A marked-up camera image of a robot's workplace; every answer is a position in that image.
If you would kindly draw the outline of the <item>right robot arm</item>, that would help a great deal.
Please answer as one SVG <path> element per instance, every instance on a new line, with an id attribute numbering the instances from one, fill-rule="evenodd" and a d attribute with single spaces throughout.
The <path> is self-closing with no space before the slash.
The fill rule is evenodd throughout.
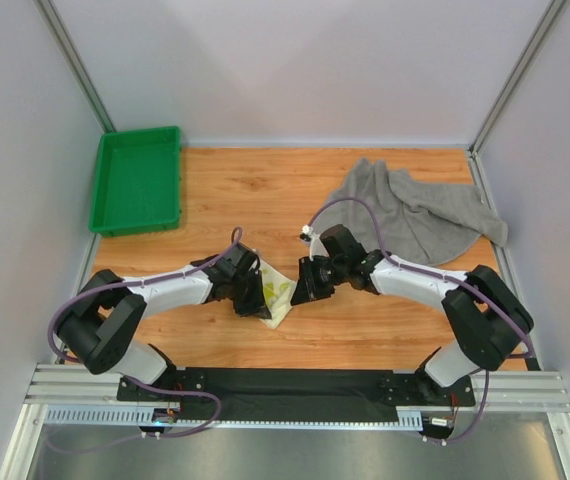
<path id="1" fill-rule="evenodd" d="M 302 227 L 309 254 L 299 260 L 293 306 L 330 298 L 348 284 L 373 295 L 409 299 L 438 310 L 454 335 L 419 368 L 435 385 L 450 387 L 481 369 L 496 371 L 520 344 L 530 345 L 534 321 L 491 268 L 441 270 L 406 261 L 380 249 L 366 251 L 343 225 L 323 233 Z"/>

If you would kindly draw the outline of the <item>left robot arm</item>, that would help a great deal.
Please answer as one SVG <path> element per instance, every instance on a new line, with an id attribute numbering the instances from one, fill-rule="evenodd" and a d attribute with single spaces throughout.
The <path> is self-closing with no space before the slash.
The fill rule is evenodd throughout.
<path id="1" fill-rule="evenodd" d="M 120 277 L 107 269 L 55 315 L 50 333 L 90 373 L 158 381 L 172 367 L 157 348 L 134 339 L 142 320 L 183 306 L 229 300 L 240 317 L 266 318 L 261 260 L 238 243 L 218 255 L 148 277 Z"/>

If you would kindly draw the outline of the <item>yellow green patterned towel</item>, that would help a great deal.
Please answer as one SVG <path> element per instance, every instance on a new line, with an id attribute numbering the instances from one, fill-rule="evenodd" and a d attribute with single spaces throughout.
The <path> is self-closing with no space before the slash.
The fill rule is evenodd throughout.
<path id="1" fill-rule="evenodd" d="M 269 317 L 262 319 L 262 322 L 275 330 L 292 309 L 291 298 L 296 283 L 267 262 L 261 262 L 260 272 L 263 297 L 269 313 Z"/>

